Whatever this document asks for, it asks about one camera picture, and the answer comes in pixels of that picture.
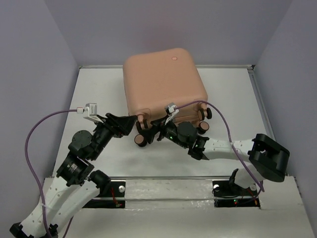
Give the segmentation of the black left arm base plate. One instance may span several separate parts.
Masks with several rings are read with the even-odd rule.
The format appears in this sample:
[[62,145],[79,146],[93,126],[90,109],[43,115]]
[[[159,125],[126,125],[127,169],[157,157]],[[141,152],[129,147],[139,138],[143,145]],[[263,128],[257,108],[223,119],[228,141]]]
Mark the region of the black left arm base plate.
[[97,197],[91,199],[83,208],[124,209],[126,205],[125,190],[125,180],[112,180],[107,191],[103,191]]

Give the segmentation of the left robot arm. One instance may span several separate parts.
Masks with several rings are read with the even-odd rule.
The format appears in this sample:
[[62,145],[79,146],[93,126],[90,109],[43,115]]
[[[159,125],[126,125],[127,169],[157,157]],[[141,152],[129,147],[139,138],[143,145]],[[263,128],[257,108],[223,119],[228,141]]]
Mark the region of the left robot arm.
[[91,161],[101,154],[112,138],[128,136],[137,116],[117,117],[107,113],[86,117],[96,125],[92,133],[76,132],[68,145],[68,154],[56,171],[46,193],[40,193],[31,214],[9,229],[16,238],[55,238],[60,229],[91,199],[109,192],[111,179],[95,170]]

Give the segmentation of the pink hard-shell suitcase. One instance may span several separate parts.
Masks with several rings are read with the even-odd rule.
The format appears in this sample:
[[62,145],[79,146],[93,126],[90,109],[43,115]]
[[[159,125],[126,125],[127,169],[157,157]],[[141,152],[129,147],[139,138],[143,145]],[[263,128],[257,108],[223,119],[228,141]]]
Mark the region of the pink hard-shell suitcase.
[[200,134],[210,126],[212,118],[207,107],[208,94],[191,54],[183,48],[145,53],[129,57],[123,64],[123,83],[129,115],[136,115],[138,134],[135,143],[144,147],[141,132],[152,122],[166,116],[166,107],[181,107],[173,122],[189,121]]

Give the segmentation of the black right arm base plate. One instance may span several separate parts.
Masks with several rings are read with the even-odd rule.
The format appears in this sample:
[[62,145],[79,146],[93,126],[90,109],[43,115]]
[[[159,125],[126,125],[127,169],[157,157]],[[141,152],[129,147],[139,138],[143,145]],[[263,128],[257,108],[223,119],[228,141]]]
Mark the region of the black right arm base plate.
[[212,194],[215,208],[260,208],[259,194],[255,184],[241,188],[229,180],[213,180]]

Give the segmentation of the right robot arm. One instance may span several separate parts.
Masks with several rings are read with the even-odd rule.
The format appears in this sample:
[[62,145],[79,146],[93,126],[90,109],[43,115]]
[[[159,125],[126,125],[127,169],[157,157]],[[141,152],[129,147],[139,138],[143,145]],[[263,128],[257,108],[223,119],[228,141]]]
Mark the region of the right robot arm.
[[196,160],[230,159],[238,160],[241,169],[235,169],[229,179],[228,189],[240,194],[253,184],[263,186],[264,180],[284,182],[290,157],[288,149],[265,134],[258,133],[255,138],[240,141],[223,141],[201,136],[203,129],[184,121],[158,119],[146,129],[138,129],[144,142],[151,144],[156,138],[164,138],[188,150],[188,155]]

